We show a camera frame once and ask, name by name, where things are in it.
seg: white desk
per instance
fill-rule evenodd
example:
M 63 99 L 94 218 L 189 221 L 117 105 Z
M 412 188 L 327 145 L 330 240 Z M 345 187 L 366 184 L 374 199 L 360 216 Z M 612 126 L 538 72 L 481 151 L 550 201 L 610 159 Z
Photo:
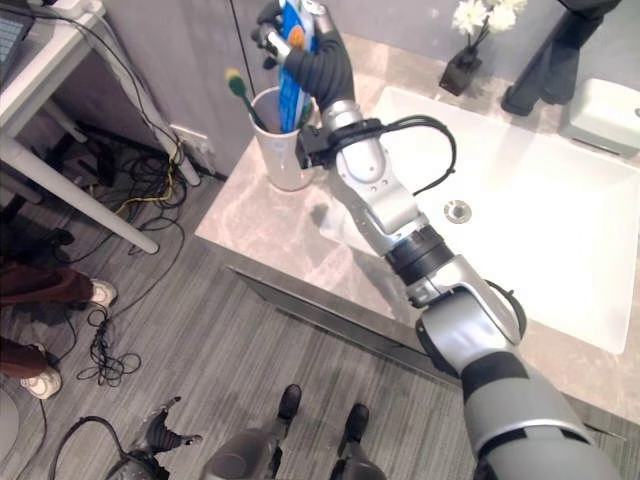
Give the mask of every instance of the white desk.
M 94 31 L 119 54 L 120 58 L 126 58 L 124 57 L 124 52 L 115 44 L 113 39 L 108 34 L 105 34 L 106 29 L 104 26 L 98 23 L 99 17 L 103 17 L 105 13 L 101 2 L 94 1 L 89 3 L 83 0 L 67 0 L 63 3 L 65 6 L 69 3 L 90 4 L 91 13 L 84 13 L 75 18 L 75 20 L 87 28 L 94 28 Z M 18 61 L 18 64 L 7 77 L 6 85 L 3 85 L 2 93 L 0 94 L 0 158 L 3 162 L 85 213 L 96 222 L 109 228 L 145 252 L 155 253 L 158 250 L 157 243 L 94 200 L 15 140 L 15 136 L 22 130 L 29 119 L 35 115 L 51 94 L 92 49 L 102 56 L 111 67 L 113 73 L 120 79 L 123 90 L 136 109 L 140 111 L 136 92 L 128 73 L 103 45 L 95 39 L 91 41 L 92 36 L 90 34 L 86 32 L 83 34 L 76 26 L 62 20 L 43 19 L 39 19 L 33 28 L 33 34 L 36 37 L 40 33 L 46 36 L 45 43 L 39 48 L 36 47 L 37 53 L 35 55 L 29 56 L 27 54 L 27 57 L 22 62 Z M 37 38 L 28 37 L 26 41 L 34 40 L 39 43 Z M 170 132 L 170 128 L 139 84 L 138 89 L 146 115 L 153 123 Z M 163 134 L 158 135 L 155 129 L 154 133 L 169 155 L 172 155 L 175 150 L 175 144 Z M 197 185 L 200 182 L 198 175 L 188 161 L 180 165 L 180 170 L 191 185 Z

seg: flower vase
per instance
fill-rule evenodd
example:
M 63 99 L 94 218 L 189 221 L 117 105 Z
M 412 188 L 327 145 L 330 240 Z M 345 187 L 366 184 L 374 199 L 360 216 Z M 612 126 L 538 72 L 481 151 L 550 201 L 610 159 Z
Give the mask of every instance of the flower vase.
M 482 60 L 478 58 L 478 49 L 464 47 L 447 63 L 439 85 L 458 96 L 471 84 L 480 65 Z

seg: brown pants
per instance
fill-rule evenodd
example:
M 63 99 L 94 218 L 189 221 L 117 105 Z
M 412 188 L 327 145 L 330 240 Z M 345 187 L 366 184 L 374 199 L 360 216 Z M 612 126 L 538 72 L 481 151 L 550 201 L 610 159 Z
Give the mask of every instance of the brown pants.
M 9 261 L 0 267 L 0 305 L 26 302 L 85 302 L 93 296 L 91 280 L 70 268 L 40 270 Z M 0 372 L 29 378 L 47 368 L 42 354 L 30 346 L 0 337 Z

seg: white sink basin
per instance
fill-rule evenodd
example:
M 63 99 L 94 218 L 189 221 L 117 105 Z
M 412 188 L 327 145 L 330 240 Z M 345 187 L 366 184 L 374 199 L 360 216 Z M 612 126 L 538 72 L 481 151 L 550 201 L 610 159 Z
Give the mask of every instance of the white sink basin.
M 529 318 L 619 354 L 626 342 L 637 244 L 640 174 L 560 138 L 536 135 L 411 92 L 386 88 L 372 116 L 412 114 L 445 123 L 458 144 L 456 173 L 418 197 L 455 253 L 484 277 L 514 289 Z M 437 131 L 387 134 L 393 169 L 411 191 L 441 175 L 449 144 Z M 466 202 L 470 220 L 444 215 Z M 321 232 L 368 248 L 340 204 Z

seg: toothpaste tube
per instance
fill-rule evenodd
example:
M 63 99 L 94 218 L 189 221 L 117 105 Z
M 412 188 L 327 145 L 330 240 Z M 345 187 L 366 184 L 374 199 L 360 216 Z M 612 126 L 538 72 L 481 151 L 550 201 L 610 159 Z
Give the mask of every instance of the toothpaste tube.
M 282 8 L 281 34 L 294 48 L 315 50 L 313 16 L 309 9 L 312 3 L 312 0 L 286 0 Z M 281 68 L 280 132 L 289 133 L 299 128 L 311 108 L 311 96 L 303 92 L 293 77 Z

